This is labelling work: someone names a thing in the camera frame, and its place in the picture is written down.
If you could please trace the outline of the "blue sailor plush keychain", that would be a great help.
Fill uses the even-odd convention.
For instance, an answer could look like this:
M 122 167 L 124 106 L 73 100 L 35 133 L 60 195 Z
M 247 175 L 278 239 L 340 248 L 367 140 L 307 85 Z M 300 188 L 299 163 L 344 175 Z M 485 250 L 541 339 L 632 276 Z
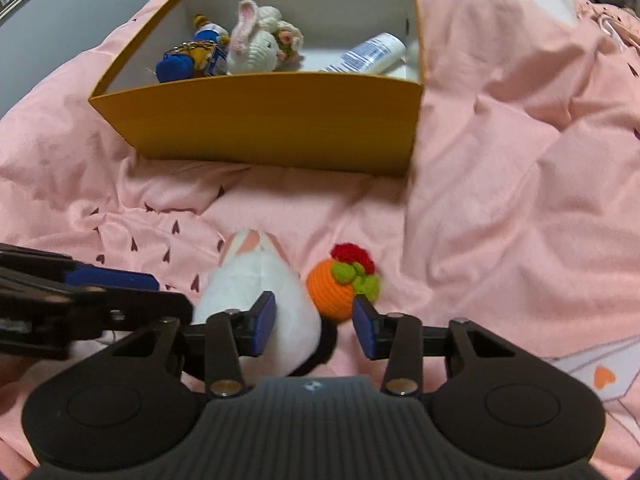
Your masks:
M 227 49 L 230 34 L 220 25 L 213 23 L 204 14 L 196 14 L 193 19 L 194 35 L 163 54 L 155 66 L 157 80 L 165 82 L 210 77 L 204 73 L 209 55 L 216 44 Z

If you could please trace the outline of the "orange cardboard box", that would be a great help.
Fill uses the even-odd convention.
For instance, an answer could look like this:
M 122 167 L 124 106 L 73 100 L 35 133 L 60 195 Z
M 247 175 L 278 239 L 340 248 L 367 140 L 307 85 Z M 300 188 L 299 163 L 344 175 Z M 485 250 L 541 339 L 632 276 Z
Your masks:
M 278 8 L 305 41 L 297 64 L 266 74 L 161 84 L 163 54 L 204 14 L 231 28 L 242 0 L 166 0 L 134 34 L 90 104 L 149 159 L 245 162 L 402 177 L 426 71 L 416 0 L 254 0 Z M 381 75 L 328 73 L 344 52 L 389 32 L 404 58 Z

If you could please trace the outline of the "blue Ocean Park tag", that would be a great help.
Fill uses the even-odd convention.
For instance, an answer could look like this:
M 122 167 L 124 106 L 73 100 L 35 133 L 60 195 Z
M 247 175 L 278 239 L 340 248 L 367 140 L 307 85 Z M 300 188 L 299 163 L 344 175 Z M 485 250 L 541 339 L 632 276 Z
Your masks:
M 227 49 L 224 46 L 216 44 L 212 53 L 209 55 L 204 73 L 206 76 L 222 76 L 228 74 L 227 67 Z

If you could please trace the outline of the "white Vaseline cream tube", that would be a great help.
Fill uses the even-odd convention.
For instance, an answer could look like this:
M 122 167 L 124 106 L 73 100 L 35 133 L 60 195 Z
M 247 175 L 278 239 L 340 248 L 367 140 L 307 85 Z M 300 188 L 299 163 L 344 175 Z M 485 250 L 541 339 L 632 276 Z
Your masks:
M 389 32 L 382 32 L 344 52 L 324 69 L 328 73 L 381 75 L 400 62 L 405 44 Z

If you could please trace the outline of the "pink bed quilt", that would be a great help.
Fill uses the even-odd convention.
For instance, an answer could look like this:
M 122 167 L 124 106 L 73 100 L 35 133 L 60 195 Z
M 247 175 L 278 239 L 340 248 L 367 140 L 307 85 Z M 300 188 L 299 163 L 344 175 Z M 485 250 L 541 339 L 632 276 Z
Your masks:
M 149 1 L 1 122 L 1 238 L 149 272 L 198 299 L 221 243 L 273 234 L 299 272 L 355 243 L 382 310 L 465 316 L 562 358 L 603 348 L 594 466 L 639 465 L 639 58 L 536 0 L 418 0 L 426 89 L 407 181 L 134 154 L 88 96 Z

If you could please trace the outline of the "orange crocheted carrot toy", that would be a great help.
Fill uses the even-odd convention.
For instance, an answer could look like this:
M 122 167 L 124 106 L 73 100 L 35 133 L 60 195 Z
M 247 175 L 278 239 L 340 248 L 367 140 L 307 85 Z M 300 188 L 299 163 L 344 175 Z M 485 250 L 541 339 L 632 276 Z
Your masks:
M 330 256 L 314 266 L 306 278 L 307 292 L 322 318 L 336 324 L 352 317 L 352 303 L 363 295 L 375 304 L 380 277 L 369 253 L 352 244 L 336 244 Z

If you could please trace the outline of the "white black plush toy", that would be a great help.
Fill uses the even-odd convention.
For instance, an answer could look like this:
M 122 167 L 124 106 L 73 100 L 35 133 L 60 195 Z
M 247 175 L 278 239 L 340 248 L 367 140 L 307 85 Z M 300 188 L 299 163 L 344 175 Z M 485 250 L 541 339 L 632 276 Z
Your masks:
M 224 242 L 193 323 L 233 311 L 247 322 L 248 349 L 238 353 L 250 385 L 263 377 L 314 374 L 333 356 L 336 324 L 319 313 L 270 233 L 243 230 Z

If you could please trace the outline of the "crocheted white pink bunny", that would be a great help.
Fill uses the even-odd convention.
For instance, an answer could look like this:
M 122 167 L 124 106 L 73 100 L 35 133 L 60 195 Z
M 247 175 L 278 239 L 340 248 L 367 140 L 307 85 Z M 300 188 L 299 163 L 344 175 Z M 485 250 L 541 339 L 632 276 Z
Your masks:
M 282 65 L 296 63 L 303 45 L 302 32 L 285 21 L 277 8 L 242 0 L 228 47 L 228 73 L 274 72 Z

